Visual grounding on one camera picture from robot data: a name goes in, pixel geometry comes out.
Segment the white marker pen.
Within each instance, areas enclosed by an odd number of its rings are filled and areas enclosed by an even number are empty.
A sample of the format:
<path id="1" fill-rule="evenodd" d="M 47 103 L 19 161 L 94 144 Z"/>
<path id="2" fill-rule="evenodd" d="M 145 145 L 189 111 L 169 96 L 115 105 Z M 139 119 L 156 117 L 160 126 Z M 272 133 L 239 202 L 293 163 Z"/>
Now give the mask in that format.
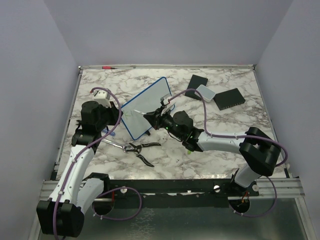
<path id="1" fill-rule="evenodd" d="M 145 112 L 142 112 L 142 111 L 139 111 L 139 110 L 136 110 L 136 109 L 134 109 L 134 112 L 136 112 L 136 113 L 138 113 L 140 115 L 145 115 L 146 114 Z"/>

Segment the blue framed whiteboard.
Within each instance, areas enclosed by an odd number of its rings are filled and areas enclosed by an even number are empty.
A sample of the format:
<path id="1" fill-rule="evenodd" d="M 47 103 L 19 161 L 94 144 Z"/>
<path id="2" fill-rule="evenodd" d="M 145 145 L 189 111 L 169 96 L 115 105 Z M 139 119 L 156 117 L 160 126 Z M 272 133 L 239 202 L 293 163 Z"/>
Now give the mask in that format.
<path id="1" fill-rule="evenodd" d="M 121 107 L 121 120 L 133 140 L 139 139 L 152 128 L 138 112 L 153 112 L 161 106 L 161 98 L 168 94 L 172 94 L 171 89 L 167 78 L 163 76 Z"/>

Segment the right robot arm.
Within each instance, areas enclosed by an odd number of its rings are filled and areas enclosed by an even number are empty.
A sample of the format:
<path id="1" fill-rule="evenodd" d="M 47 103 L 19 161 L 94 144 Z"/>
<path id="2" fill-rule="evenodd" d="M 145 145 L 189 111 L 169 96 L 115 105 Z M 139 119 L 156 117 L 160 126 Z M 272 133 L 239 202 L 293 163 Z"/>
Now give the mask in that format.
<path id="1" fill-rule="evenodd" d="M 236 196 L 246 192 L 256 179 L 274 173 L 281 148 L 259 128 L 250 127 L 244 138 L 230 134 L 213 136 L 195 127 L 185 111 L 171 116 L 170 111 L 163 113 L 160 107 L 143 117 L 155 130 L 167 130 L 191 152 L 221 151 L 242 155 L 246 164 L 235 172 L 229 184 L 230 191 Z"/>

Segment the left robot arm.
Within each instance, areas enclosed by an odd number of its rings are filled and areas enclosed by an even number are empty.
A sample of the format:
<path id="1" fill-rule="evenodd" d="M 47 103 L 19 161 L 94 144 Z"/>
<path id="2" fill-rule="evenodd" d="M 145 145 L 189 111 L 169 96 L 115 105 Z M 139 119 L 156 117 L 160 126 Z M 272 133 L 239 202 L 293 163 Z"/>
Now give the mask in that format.
<path id="1" fill-rule="evenodd" d="M 91 178 L 82 185 L 86 169 L 94 158 L 102 131 L 116 127 L 121 120 L 121 106 L 112 101 L 86 101 L 81 105 L 81 119 L 71 139 L 67 165 L 47 200 L 41 200 L 36 213 L 42 233 L 58 237 L 80 235 L 85 214 L 94 199 L 106 197 L 111 186 L 106 178 Z"/>

